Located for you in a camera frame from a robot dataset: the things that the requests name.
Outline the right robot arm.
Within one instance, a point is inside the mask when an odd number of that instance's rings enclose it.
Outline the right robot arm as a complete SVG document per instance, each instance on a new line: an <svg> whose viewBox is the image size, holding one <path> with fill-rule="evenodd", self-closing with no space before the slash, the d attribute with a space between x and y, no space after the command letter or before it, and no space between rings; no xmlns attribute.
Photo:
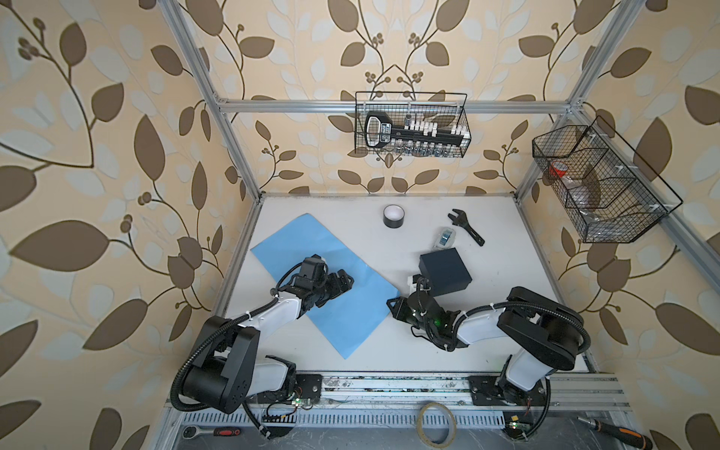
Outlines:
<svg viewBox="0 0 720 450"><path fill-rule="evenodd" d="M445 310L421 288L408 297L389 299L386 305L395 320L411 327L414 337L448 353L491 339L510 338L519 345L493 384L482 390L494 401L528 405L534 388L544 389L543 410L532 425L513 419L505 426L505 435L513 441L527 441L536 435L551 406L549 376L571 371L577 357L592 343L577 311L519 286L504 302L467 311Z"/></svg>

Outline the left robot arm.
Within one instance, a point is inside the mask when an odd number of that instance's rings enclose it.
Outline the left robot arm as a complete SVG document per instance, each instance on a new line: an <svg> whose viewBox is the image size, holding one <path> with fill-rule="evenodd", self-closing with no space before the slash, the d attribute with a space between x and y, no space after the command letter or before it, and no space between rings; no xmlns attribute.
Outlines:
<svg viewBox="0 0 720 450"><path fill-rule="evenodd" d="M296 394L296 364L273 355L260 361L261 339L349 292L353 285L345 270L331 273L323 257L312 255L279 279L269 303L235 319L207 319L172 381L172 407L184 413L214 409L225 414L242 408L262 437L276 438L251 412L248 399L269 393L273 405L290 402Z"/></svg>

